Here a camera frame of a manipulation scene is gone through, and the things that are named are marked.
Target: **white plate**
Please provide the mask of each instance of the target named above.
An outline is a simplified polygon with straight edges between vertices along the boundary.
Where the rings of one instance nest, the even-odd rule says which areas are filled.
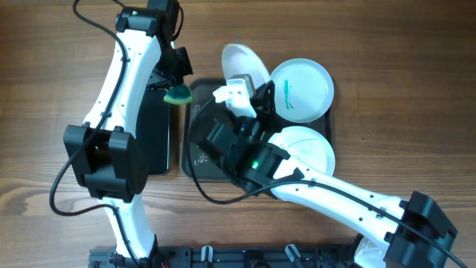
[[[276,112],[287,121],[306,123],[318,119],[334,98],[329,73],[312,60],[285,61],[273,71],[271,79],[276,86]]]
[[[263,61],[246,45],[229,44],[223,48],[222,70],[226,80],[249,74],[255,89],[271,80]]]
[[[269,140],[291,156],[296,156],[308,166],[329,176],[334,174],[335,155],[330,143],[320,133],[308,127],[286,127]]]

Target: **wooden surface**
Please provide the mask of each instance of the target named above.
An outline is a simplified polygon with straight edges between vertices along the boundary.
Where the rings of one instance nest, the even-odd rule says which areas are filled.
[[[70,2],[0,3],[0,267],[85,267],[90,249],[115,244],[103,211],[65,218],[48,206],[67,157],[62,134],[91,109],[114,45],[74,17]],[[113,28],[117,6],[84,2],[80,12]],[[385,194],[430,195],[458,228],[453,252],[476,266],[474,1],[187,0],[183,8],[178,45],[195,71],[186,82],[221,77],[229,42],[250,45],[270,71],[296,57],[319,62],[335,84],[335,175]],[[170,173],[149,178],[144,191],[161,246],[355,237],[319,213],[264,196],[206,202],[182,175],[178,147]],[[223,200],[242,193],[228,184],[205,190]],[[71,171],[57,202],[63,210],[94,204]]]

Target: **green sponge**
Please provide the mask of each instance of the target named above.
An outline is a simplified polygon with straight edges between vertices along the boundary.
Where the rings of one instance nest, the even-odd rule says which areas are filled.
[[[192,90],[184,83],[174,86],[164,96],[164,101],[175,105],[191,103],[193,101]]]

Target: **cable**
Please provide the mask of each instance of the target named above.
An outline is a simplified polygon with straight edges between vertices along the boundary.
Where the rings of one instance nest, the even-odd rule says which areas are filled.
[[[114,3],[119,4],[122,8],[125,8],[126,5],[121,3],[119,0],[112,0]]]
[[[178,8],[179,8],[180,14],[181,14],[180,25],[179,25],[178,30],[176,31],[176,33],[174,35],[172,35],[172,41],[177,40],[177,38],[180,35],[181,27],[184,24],[184,9],[181,8],[181,6],[178,6]]]
[[[199,113],[197,114],[196,116],[196,119],[198,119],[200,117],[200,115],[202,114],[203,110],[205,109],[205,107],[211,103],[211,101],[213,101],[214,98],[210,99],[203,107],[202,109],[199,111]],[[418,237],[420,237],[421,239],[423,239],[426,243],[429,243],[431,244],[432,246],[434,246],[435,248],[437,248],[438,250],[440,250],[446,257],[452,259],[459,267],[462,267],[462,268],[468,268],[460,259],[458,259],[453,253],[451,253],[450,251],[448,251],[447,249],[445,249],[443,246],[441,246],[440,244],[438,244],[437,242],[435,242],[434,240],[428,238],[427,236],[425,236],[424,234],[422,234],[421,232],[419,232],[418,230],[414,229],[413,227],[409,226],[408,224],[402,222],[399,218],[397,217],[394,217],[393,215],[391,214],[388,214],[386,211],[384,210],[381,210],[380,208],[377,208],[375,207],[374,205],[368,203],[368,202],[365,202],[364,200],[361,200],[359,199],[358,197],[354,197],[352,194],[349,194],[345,191],[342,191],[340,189],[337,189],[337,188],[334,188],[332,186],[328,186],[328,185],[325,185],[323,183],[319,183],[319,182],[314,182],[314,181],[307,181],[307,180],[299,180],[299,181],[288,181],[288,182],[276,182],[276,183],[273,183],[273,184],[270,184],[270,185],[266,185],[266,186],[263,186],[255,191],[252,191],[252,192],[249,192],[247,194],[243,194],[241,197],[236,197],[236,198],[233,198],[232,200],[215,200],[213,198],[211,198],[210,196],[208,196],[202,189],[202,187],[200,186],[200,183],[198,181],[198,179],[196,178],[196,174],[195,174],[195,170],[193,169],[193,163],[192,163],[192,158],[190,157],[190,132],[189,132],[189,136],[188,136],[188,143],[187,143],[187,162],[188,162],[188,165],[190,167],[190,174],[192,175],[192,179],[193,179],[193,182],[195,182],[195,186],[197,187],[197,189],[199,190],[200,194],[209,202],[213,203],[213,204],[217,204],[217,205],[229,205],[229,204],[233,204],[235,202],[239,202],[239,201],[242,201],[242,200],[245,200],[249,197],[252,197],[254,195],[258,195],[258,194],[261,194],[262,192],[264,191],[267,191],[267,190],[270,190],[274,187],[278,187],[278,186],[283,186],[283,185],[296,185],[296,184],[302,184],[302,185],[311,185],[311,186],[316,186],[316,187],[319,187],[319,188],[323,188],[323,189],[326,189],[328,191],[331,191],[331,192],[334,192],[336,194],[340,194],[341,196],[343,197],[346,197],[347,199],[349,200],[352,200],[353,202],[356,202],[360,205],[363,205],[365,208],[368,208],[369,210],[371,211],[374,211],[376,212],[377,214],[379,215],[382,215],[383,217],[386,217],[388,218],[389,220],[392,220],[393,222],[401,225],[402,227],[408,229],[410,232],[414,233],[415,235],[417,235]]]
[[[96,28],[101,29],[102,31],[106,32],[108,35],[112,36],[112,38],[114,38],[114,40],[120,46],[120,49],[121,49],[122,55],[123,55],[123,59],[122,59],[122,66],[120,67],[120,74],[119,74],[118,81],[116,82],[116,85],[114,87],[114,91],[112,92],[111,98],[109,99],[109,102],[106,105],[103,116],[101,117],[97,126],[92,131],[91,135],[89,135],[89,137],[81,144],[81,146],[71,155],[71,157],[68,159],[68,161],[66,161],[66,163],[63,165],[63,167],[59,171],[56,179],[54,180],[53,185],[51,186],[50,198],[49,198],[50,207],[51,207],[51,210],[54,213],[56,213],[58,215],[61,215],[61,216],[66,216],[66,217],[72,217],[72,216],[85,214],[87,212],[90,212],[90,211],[93,211],[93,210],[99,209],[99,208],[109,208],[109,209],[111,209],[114,213],[114,216],[115,216],[117,222],[118,222],[120,236],[122,237],[122,239],[124,241],[124,244],[126,246],[126,250],[129,253],[129,255],[131,256],[131,259],[134,262],[134,264],[137,267],[139,267],[139,263],[138,263],[137,259],[135,258],[134,254],[132,252],[131,246],[129,245],[129,241],[127,240],[126,232],[124,231],[124,226],[122,224],[122,220],[120,219],[118,208],[114,207],[113,205],[109,205],[109,204],[101,204],[101,205],[94,205],[94,206],[89,207],[89,208],[84,208],[80,211],[66,212],[66,211],[60,211],[56,207],[56,204],[54,202],[54,196],[56,195],[58,184],[60,183],[61,178],[65,175],[67,169],[71,166],[71,163],[77,158],[77,156],[91,143],[91,141],[96,136],[99,129],[103,126],[104,122],[106,121],[106,119],[108,117],[108,114],[111,111],[112,104],[114,103],[114,100],[115,100],[115,98],[116,98],[116,96],[119,92],[119,88],[120,88],[120,85],[123,81],[124,74],[126,72],[126,65],[127,65],[127,60],[126,60],[127,59],[127,50],[126,50],[126,47],[124,46],[124,44],[122,43],[122,41],[119,39],[119,37],[115,33],[111,32],[108,28],[106,28],[106,27],[104,27],[100,24],[97,24],[96,22],[93,22],[92,20],[87,19],[83,15],[79,14],[77,12],[77,4],[79,2],[80,2],[80,0],[74,0],[74,3],[73,3],[74,15],[76,15],[78,18],[80,18],[84,22],[86,22],[90,25],[93,25]]]

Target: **gray tray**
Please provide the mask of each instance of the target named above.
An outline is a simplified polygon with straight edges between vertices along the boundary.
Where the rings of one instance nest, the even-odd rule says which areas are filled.
[[[190,167],[187,162],[187,146],[188,146],[188,131],[190,127],[191,118],[195,118],[197,112],[200,111],[202,105],[213,97],[213,91],[220,86],[225,85],[225,80],[222,78],[200,78],[193,81],[190,84],[190,88],[193,90],[193,102],[187,105],[185,111],[184,121],[184,138],[181,150],[180,168],[182,172],[191,178]],[[284,127],[290,126],[305,126],[309,127],[324,137],[327,141],[334,146],[332,137],[332,109],[327,110],[324,116],[309,123],[297,124],[283,120]],[[210,162],[208,157],[195,145],[190,147],[190,157],[193,163],[193,170],[199,181],[209,182],[229,182],[229,179],[224,173],[213,163]]]

